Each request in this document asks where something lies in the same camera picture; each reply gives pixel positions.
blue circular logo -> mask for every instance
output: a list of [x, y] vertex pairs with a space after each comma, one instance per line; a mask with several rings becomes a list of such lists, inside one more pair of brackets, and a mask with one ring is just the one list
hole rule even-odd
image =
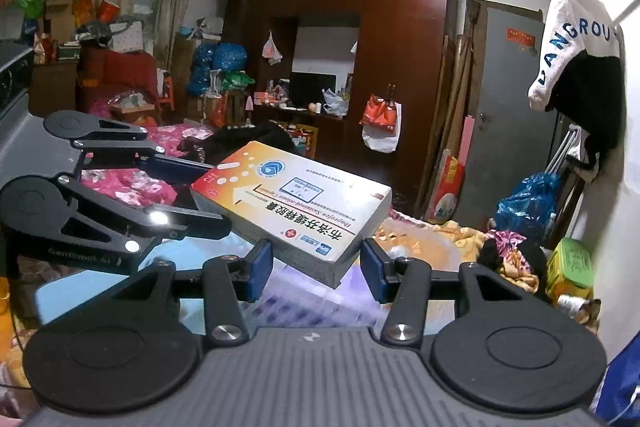
[[263, 163], [258, 167], [258, 174], [265, 178], [273, 178], [284, 171], [284, 163], [277, 160], [271, 160]]

orange bucket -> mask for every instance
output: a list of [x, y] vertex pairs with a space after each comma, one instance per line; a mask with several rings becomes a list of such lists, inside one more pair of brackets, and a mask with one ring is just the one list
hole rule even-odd
[[109, 24], [118, 16], [118, 13], [120, 13], [120, 6], [113, 2], [102, 0], [100, 8], [98, 8], [98, 19], [105, 24]]

red sticker on door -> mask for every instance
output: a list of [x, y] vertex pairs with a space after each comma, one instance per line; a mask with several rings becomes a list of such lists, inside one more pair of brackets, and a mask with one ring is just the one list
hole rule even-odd
[[517, 30], [515, 28], [507, 28], [507, 40], [516, 42], [517, 44], [521, 44], [523, 46], [530, 46], [532, 48], [536, 46], [535, 35], [529, 35], [528, 33]]

brown wooden wardrobe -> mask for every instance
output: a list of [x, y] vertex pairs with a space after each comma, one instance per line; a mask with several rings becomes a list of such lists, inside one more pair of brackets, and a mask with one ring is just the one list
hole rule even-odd
[[[390, 185], [394, 206], [410, 214], [431, 136], [443, 40], [455, 37], [457, 12], [458, 0], [228, 0], [223, 41], [246, 48], [247, 73], [262, 91], [269, 79], [289, 78], [301, 20], [356, 21], [358, 50], [343, 120], [260, 106], [254, 120], [294, 118], [319, 127], [316, 160]], [[275, 66], [262, 58], [270, 31], [284, 56]], [[364, 145], [360, 118], [369, 95], [384, 96], [388, 84], [396, 85], [402, 127], [397, 150], [385, 154]]]

robotic arm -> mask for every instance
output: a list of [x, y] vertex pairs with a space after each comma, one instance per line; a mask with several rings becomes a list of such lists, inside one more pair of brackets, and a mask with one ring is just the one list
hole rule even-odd
[[[238, 300], [260, 297], [273, 266], [268, 241], [201, 270], [160, 261], [137, 272], [162, 239], [222, 238], [228, 219], [140, 212], [76, 179], [82, 169], [139, 167], [191, 183], [209, 166], [162, 155], [140, 127], [71, 111], [43, 122], [20, 100], [6, 111], [8, 275], [19, 254], [131, 274], [28, 343], [24, 370], [43, 409], [27, 426], [599, 425], [585, 408], [606, 366], [596, 337], [475, 263], [432, 271], [365, 239], [367, 284], [392, 303], [380, 339], [367, 328], [261, 328], [250, 339]], [[7, 121], [16, 123], [6, 130]], [[204, 336], [178, 321], [180, 298], [204, 300]], [[430, 299], [454, 300], [456, 320], [424, 337]]]

